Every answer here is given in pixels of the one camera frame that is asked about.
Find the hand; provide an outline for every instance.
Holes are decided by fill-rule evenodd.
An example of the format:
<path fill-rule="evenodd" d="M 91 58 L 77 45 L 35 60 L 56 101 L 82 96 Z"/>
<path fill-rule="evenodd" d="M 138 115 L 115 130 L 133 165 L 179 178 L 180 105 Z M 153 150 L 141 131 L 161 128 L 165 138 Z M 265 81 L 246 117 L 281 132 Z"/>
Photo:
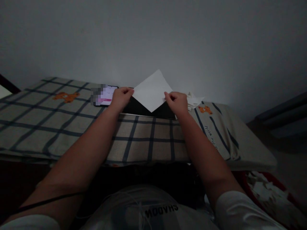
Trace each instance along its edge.
<path fill-rule="evenodd" d="M 130 97 L 133 95 L 134 90 L 129 87 L 121 87 L 114 90 L 112 102 L 109 108 L 121 113 L 128 104 Z"/>
<path fill-rule="evenodd" d="M 179 92 L 171 92 L 165 94 L 165 100 L 174 114 L 179 117 L 188 114 L 188 100 L 186 94 Z"/>

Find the gray blanket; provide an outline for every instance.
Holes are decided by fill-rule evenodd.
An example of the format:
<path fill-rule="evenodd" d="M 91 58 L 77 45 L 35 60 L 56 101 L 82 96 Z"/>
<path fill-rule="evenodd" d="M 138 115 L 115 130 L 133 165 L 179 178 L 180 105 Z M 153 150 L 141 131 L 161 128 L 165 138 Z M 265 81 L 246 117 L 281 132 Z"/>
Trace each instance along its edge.
<path fill-rule="evenodd" d="M 0 100 L 0 155 L 59 159 L 103 112 L 91 105 L 100 85 L 47 78 Z M 190 111 L 234 170 L 271 171 L 276 160 L 231 109 L 202 102 Z M 106 164 L 189 162 L 178 121 L 120 115 Z"/>

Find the mattress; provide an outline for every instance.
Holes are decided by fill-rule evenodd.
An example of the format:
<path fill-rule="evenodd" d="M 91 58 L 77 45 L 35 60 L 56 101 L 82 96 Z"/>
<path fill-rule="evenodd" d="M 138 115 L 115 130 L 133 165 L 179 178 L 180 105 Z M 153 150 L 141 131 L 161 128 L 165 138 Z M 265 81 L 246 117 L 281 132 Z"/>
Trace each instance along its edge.
<path fill-rule="evenodd" d="M 47 78 L 0 100 L 0 157 L 58 160 L 106 109 L 91 104 L 99 84 Z M 271 172 L 277 161 L 227 105 L 202 102 L 189 112 L 232 170 Z M 187 162 L 177 120 L 120 115 L 105 165 Z"/>

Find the pixelated screen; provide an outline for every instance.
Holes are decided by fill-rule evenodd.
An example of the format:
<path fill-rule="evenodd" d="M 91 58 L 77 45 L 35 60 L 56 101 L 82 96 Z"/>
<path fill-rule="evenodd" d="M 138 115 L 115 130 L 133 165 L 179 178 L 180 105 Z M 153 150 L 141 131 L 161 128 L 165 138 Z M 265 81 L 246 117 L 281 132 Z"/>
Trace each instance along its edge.
<path fill-rule="evenodd" d="M 114 90 L 117 86 L 102 84 L 101 88 L 91 88 L 91 103 L 92 105 L 110 105 Z"/>

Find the white wall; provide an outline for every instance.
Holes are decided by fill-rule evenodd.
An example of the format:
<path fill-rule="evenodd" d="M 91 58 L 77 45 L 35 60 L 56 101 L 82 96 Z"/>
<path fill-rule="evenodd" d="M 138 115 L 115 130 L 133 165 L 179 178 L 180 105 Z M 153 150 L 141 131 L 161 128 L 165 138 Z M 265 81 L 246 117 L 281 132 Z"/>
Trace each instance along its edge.
<path fill-rule="evenodd" d="M 160 69 L 173 90 L 230 105 L 243 120 L 306 91 L 301 1 L 6 0 L 0 73 L 136 86 Z"/>

